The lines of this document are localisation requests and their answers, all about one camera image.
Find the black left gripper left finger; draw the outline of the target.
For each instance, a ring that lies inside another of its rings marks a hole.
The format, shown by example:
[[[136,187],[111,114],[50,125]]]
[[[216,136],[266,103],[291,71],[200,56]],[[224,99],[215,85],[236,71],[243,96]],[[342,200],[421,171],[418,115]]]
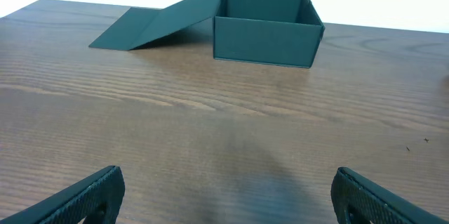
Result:
[[[125,194],[118,166],[107,166],[1,224],[115,223]]]

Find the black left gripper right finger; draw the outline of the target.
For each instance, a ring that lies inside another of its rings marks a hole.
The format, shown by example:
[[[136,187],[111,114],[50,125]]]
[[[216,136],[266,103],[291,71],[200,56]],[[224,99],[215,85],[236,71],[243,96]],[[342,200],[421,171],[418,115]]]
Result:
[[[339,224],[448,224],[347,167],[337,169],[330,196]]]

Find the dark green gift box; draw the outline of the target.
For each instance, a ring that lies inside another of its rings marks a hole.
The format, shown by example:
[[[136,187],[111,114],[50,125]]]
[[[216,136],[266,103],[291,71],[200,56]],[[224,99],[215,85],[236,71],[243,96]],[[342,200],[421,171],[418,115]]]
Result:
[[[215,59],[302,68],[313,65],[326,29],[311,0],[182,0],[131,7],[90,46],[136,50],[207,19]]]

